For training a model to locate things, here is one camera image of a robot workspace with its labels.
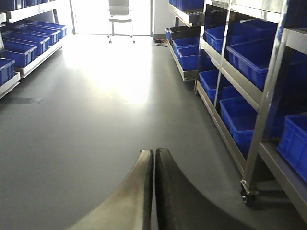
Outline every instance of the office chair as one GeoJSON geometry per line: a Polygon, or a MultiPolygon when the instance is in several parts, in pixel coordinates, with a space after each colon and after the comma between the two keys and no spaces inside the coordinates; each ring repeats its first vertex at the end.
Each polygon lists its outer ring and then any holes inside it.
{"type": "Polygon", "coordinates": [[[115,36],[114,25],[119,23],[131,24],[132,33],[130,38],[133,38],[133,24],[132,19],[129,16],[131,10],[129,9],[129,0],[109,0],[109,11],[111,18],[109,22],[112,25],[112,34],[107,37],[110,38],[109,43],[112,43],[111,37],[115,36]]]}

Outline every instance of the shelf post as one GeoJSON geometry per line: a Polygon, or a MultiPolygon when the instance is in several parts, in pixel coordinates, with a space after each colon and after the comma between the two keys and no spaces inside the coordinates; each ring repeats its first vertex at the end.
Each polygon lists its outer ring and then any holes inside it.
{"type": "Polygon", "coordinates": [[[273,46],[267,80],[265,82],[260,108],[258,110],[257,121],[255,124],[255,131],[248,153],[246,168],[244,170],[242,181],[244,182],[244,188],[246,192],[257,190],[258,175],[262,169],[262,167],[258,167],[262,164],[260,163],[262,159],[258,154],[260,142],[263,141],[264,138],[266,138],[264,136],[265,130],[268,130],[270,127],[270,124],[268,124],[268,120],[272,121],[276,114],[276,108],[278,106],[280,95],[275,96],[276,100],[274,101],[274,104],[272,104],[272,101],[274,94],[278,92],[280,94],[280,90],[275,90],[275,87],[278,86],[281,88],[281,83],[283,81],[282,78],[285,78],[286,76],[286,73],[283,73],[283,77],[281,76],[279,79],[279,73],[281,73],[282,70],[286,70],[281,69],[281,67],[287,66],[284,64],[289,61],[289,55],[283,60],[284,54],[289,53],[288,51],[285,52],[284,36],[282,37],[289,1],[290,0],[283,1],[283,10],[276,32],[276,38],[273,46]]]}

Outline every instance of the metal shelving unit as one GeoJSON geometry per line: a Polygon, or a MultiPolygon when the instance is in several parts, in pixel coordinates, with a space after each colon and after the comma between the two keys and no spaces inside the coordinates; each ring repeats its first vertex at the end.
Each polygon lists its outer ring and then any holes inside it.
{"type": "MultiPolygon", "coordinates": [[[[168,8],[176,17],[176,22],[175,22],[176,27],[178,27],[179,20],[181,20],[188,27],[200,26],[204,22],[204,14],[203,14],[202,9],[195,9],[191,11],[181,11],[171,4],[168,5],[168,8]]],[[[169,42],[167,44],[174,58],[174,61],[178,67],[178,70],[180,72],[180,75],[183,81],[195,80],[199,73],[198,70],[184,71],[178,58],[176,57],[174,53],[174,50],[171,44],[169,42]]]]}
{"type": "Polygon", "coordinates": [[[38,56],[34,61],[32,61],[25,68],[17,68],[17,67],[15,67],[14,70],[16,72],[20,73],[21,78],[27,77],[40,64],[42,64],[52,54],[54,54],[57,50],[59,50],[63,46],[63,44],[65,43],[66,40],[67,40],[67,37],[64,37],[63,39],[59,40],[57,43],[55,43],[52,47],[50,47],[48,50],[46,50],[44,53],[42,53],[40,56],[38,56]]]}
{"type": "MultiPolygon", "coordinates": [[[[56,1],[42,3],[36,6],[30,6],[30,7],[14,10],[14,11],[0,9],[0,23],[2,22],[13,23],[13,22],[16,22],[22,19],[26,19],[28,17],[32,17],[32,16],[35,16],[41,13],[45,13],[48,11],[53,11],[54,21],[58,23],[57,8],[60,7],[61,4],[63,3],[64,3],[64,0],[56,0],[56,1]]],[[[35,70],[47,58],[49,58],[53,53],[55,53],[58,49],[60,49],[66,40],[67,40],[67,37],[64,37],[63,39],[55,43],[52,47],[50,47],[47,51],[45,51],[43,54],[38,56],[34,61],[32,61],[25,68],[15,67],[14,68],[14,71],[16,71],[15,76],[0,87],[0,98],[5,96],[14,87],[16,87],[19,84],[18,81],[21,78],[27,77],[33,70],[35,70]]],[[[4,50],[4,45],[3,45],[1,34],[0,34],[0,50],[1,51],[4,50]]]]}
{"type": "MultiPolygon", "coordinates": [[[[307,55],[307,30],[288,28],[288,25],[290,25],[290,23],[288,23],[290,21],[289,19],[295,22],[294,15],[287,15],[288,11],[290,12],[289,9],[294,5],[297,9],[300,9],[298,3],[293,2],[294,0],[283,0],[282,2],[280,0],[205,0],[203,9],[204,19],[207,13],[206,9],[209,9],[207,5],[210,5],[210,7],[214,6],[221,9],[227,9],[228,15],[225,21],[222,54],[214,50],[203,39],[205,21],[202,22],[203,26],[200,34],[200,48],[204,49],[209,54],[211,62],[219,69],[215,102],[212,103],[209,99],[198,76],[195,79],[195,91],[203,100],[236,166],[242,174],[243,179],[241,184],[243,201],[249,205],[254,196],[258,194],[257,183],[264,179],[261,178],[261,176],[263,176],[261,175],[261,171],[263,171],[263,166],[266,165],[307,223],[307,183],[298,175],[291,165],[288,164],[283,156],[277,152],[276,140],[270,138],[269,135],[272,128],[270,124],[276,116],[276,111],[280,102],[290,57],[293,53],[292,50],[297,50],[307,55]],[[278,24],[267,80],[264,90],[262,91],[224,58],[229,23],[234,19],[231,15],[236,12],[278,24]],[[223,90],[219,85],[223,77],[222,75],[258,112],[247,160],[244,159],[219,115],[217,97],[223,90]]],[[[302,10],[307,11],[307,9],[304,9],[306,4],[304,5],[303,1],[299,3],[303,5],[302,10]]]]}
{"type": "Polygon", "coordinates": [[[15,72],[15,75],[6,83],[0,86],[0,99],[12,91],[20,82],[20,73],[15,72]]]}
{"type": "Polygon", "coordinates": [[[168,5],[168,8],[188,27],[200,26],[204,21],[202,9],[196,9],[193,11],[181,11],[171,4],[168,5]]]}
{"type": "Polygon", "coordinates": [[[181,64],[180,64],[180,62],[179,62],[179,60],[178,60],[178,58],[176,57],[176,54],[175,54],[175,52],[174,52],[174,50],[172,48],[172,45],[169,42],[167,42],[167,45],[168,45],[169,50],[170,50],[170,52],[171,52],[171,54],[172,54],[172,56],[174,58],[174,61],[175,61],[176,65],[177,65],[177,68],[178,68],[178,70],[180,72],[180,75],[181,75],[183,81],[195,80],[195,78],[196,78],[196,76],[198,74],[198,70],[195,70],[195,71],[184,71],[182,66],[181,66],[181,64]]]}
{"type": "Polygon", "coordinates": [[[0,9],[0,12],[6,13],[7,21],[13,23],[13,22],[25,19],[25,18],[29,18],[35,15],[38,15],[40,13],[54,10],[57,7],[59,7],[63,3],[63,1],[64,0],[51,1],[47,3],[39,4],[36,6],[25,7],[25,8],[14,10],[14,11],[0,9]]]}
{"type": "Polygon", "coordinates": [[[222,121],[221,117],[217,113],[215,106],[210,101],[208,95],[206,94],[205,90],[203,89],[200,81],[198,80],[196,83],[196,89],[201,99],[203,100],[204,104],[206,105],[210,116],[212,117],[220,135],[222,136],[227,148],[231,156],[233,157],[236,166],[238,167],[240,173],[243,175],[244,168],[246,165],[246,160],[244,159],[243,155],[241,154],[238,146],[236,145],[234,139],[232,138],[231,134],[229,133],[228,129],[226,128],[224,122],[222,121]]]}

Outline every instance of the caster wheel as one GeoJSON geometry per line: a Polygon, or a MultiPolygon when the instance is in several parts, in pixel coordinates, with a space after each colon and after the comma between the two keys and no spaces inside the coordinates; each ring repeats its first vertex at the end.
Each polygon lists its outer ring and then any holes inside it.
{"type": "Polygon", "coordinates": [[[254,201],[256,200],[256,195],[247,194],[245,191],[245,188],[241,185],[241,196],[243,203],[250,207],[254,204],[254,201]]]}

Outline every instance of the shelf frame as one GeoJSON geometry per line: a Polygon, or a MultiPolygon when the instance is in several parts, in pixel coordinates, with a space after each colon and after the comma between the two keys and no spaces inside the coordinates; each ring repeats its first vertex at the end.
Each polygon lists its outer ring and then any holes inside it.
{"type": "Polygon", "coordinates": [[[225,58],[222,58],[212,46],[201,38],[201,47],[212,58],[211,62],[220,70],[227,80],[239,91],[239,93],[258,111],[261,103],[262,91],[251,83],[242,73],[233,67],[225,58]]]}
{"type": "Polygon", "coordinates": [[[51,11],[56,9],[61,3],[63,3],[63,0],[56,0],[51,1],[47,3],[42,3],[36,6],[29,6],[22,9],[14,10],[14,11],[8,11],[8,10],[2,10],[0,9],[0,12],[6,13],[7,21],[10,23],[29,18],[47,11],[51,11]]]}
{"type": "Polygon", "coordinates": [[[183,81],[193,81],[193,80],[195,80],[196,77],[198,76],[199,71],[198,70],[184,71],[180,62],[179,62],[179,60],[178,60],[178,58],[176,57],[176,54],[175,54],[175,52],[172,48],[172,45],[169,42],[167,42],[167,45],[169,47],[169,50],[170,50],[170,52],[173,56],[173,59],[174,59],[176,65],[177,65],[177,68],[180,72],[180,75],[181,75],[183,81]]]}
{"type": "Polygon", "coordinates": [[[307,183],[276,150],[276,145],[260,143],[259,155],[286,192],[297,211],[307,222],[307,183]]]}
{"type": "Polygon", "coordinates": [[[24,68],[15,67],[14,70],[16,72],[20,72],[21,78],[26,78],[31,72],[33,72],[38,66],[40,66],[44,61],[46,61],[52,54],[54,54],[57,50],[59,50],[63,43],[67,40],[69,35],[65,36],[53,46],[51,46],[48,50],[38,56],[35,60],[33,60],[29,65],[24,68]]]}
{"type": "Polygon", "coordinates": [[[211,102],[210,98],[208,97],[206,91],[203,89],[200,81],[198,80],[196,83],[196,90],[201,96],[209,114],[217,127],[222,139],[224,140],[225,145],[227,146],[239,172],[241,175],[244,173],[244,168],[246,165],[246,160],[244,159],[241,151],[239,150],[238,146],[236,145],[234,139],[232,138],[231,134],[229,133],[227,127],[225,126],[224,122],[222,121],[220,115],[215,109],[215,106],[211,102]]]}
{"type": "Polygon", "coordinates": [[[12,91],[20,82],[20,73],[14,72],[14,76],[0,86],[0,99],[12,91]]]}
{"type": "Polygon", "coordinates": [[[181,11],[172,4],[168,4],[169,10],[179,18],[186,26],[194,27],[202,25],[204,21],[203,9],[196,9],[192,11],[181,11]]]}

